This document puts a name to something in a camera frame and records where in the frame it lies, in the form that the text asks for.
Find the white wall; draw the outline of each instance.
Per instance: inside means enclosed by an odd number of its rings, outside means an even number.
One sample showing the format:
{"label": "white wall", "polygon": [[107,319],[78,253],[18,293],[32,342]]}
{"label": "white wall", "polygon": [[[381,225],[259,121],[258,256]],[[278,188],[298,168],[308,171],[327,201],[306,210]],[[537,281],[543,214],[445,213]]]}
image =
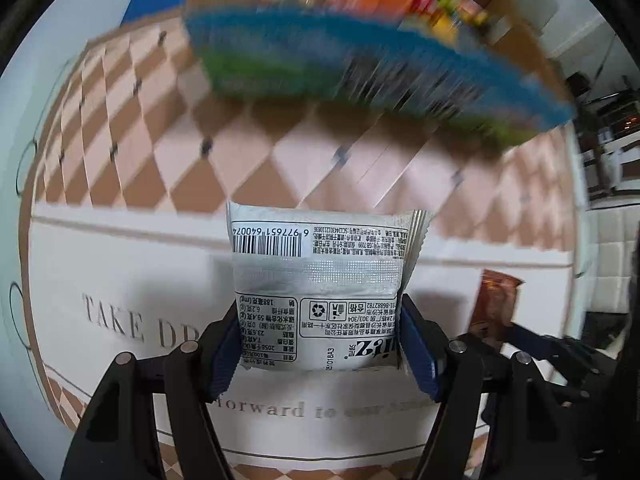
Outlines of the white wall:
{"label": "white wall", "polygon": [[558,0],[558,4],[558,13],[540,38],[549,57],[557,56],[604,20],[589,0]]}
{"label": "white wall", "polygon": [[606,59],[600,78],[592,85],[589,99],[605,96],[625,89],[622,76],[626,75],[634,88],[640,88],[640,70],[609,23],[602,22],[578,43],[564,51],[558,61],[566,76],[583,72],[592,81],[605,59],[607,49],[613,46]]}

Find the blurred snack box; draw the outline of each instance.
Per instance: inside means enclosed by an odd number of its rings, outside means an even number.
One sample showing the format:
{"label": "blurred snack box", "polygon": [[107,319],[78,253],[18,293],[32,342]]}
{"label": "blurred snack box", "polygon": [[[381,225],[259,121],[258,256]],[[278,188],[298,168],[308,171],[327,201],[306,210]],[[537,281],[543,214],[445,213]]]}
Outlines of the blurred snack box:
{"label": "blurred snack box", "polygon": [[430,116],[499,148],[574,115],[509,0],[287,1],[188,0],[186,26],[215,91]]}

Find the barcode number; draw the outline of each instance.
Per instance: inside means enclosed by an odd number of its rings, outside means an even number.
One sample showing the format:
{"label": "barcode number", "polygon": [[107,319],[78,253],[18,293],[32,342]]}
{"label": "barcode number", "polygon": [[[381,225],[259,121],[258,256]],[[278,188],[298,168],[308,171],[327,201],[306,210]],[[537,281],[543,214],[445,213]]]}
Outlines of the barcode number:
{"label": "barcode number", "polygon": [[239,228],[233,229],[235,253],[266,254],[269,256],[302,256],[302,237],[308,229]]}

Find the diamond pattern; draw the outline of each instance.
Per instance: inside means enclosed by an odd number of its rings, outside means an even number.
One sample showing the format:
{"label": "diamond pattern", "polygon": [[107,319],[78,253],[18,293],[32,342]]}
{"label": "diamond pattern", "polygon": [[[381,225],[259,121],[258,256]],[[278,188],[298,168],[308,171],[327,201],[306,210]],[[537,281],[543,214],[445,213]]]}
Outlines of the diamond pattern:
{"label": "diamond pattern", "polygon": [[215,95],[181,20],[87,53],[53,109],[36,200],[217,215],[253,205],[425,208],[443,237],[573,246],[563,129],[500,159],[446,127],[340,103]]}
{"label": "diamond pattern", "polygon": [[[80,419],[88,405],[79,399],[60,382],[47,375],[50,390],[60,411],[62,423],[70,430],[78,428]],[[486,436],[480,436],[474,440],[471,447],[470,458],[476,447],[482,443]],[[160,457],[164,474],[167,480],[182,480],[182,469],[178,462],[178,454],[171,444],[159,442]],[[368,465],[351,467],[341,470],[315,469],[315,470],[289,470],[274,467],[262,467],[248,464],[230,463],[232,473],[236,480],[401,480],[411,478],[415,467],[418,465],[419,456],[407,458],[385,465]]]}

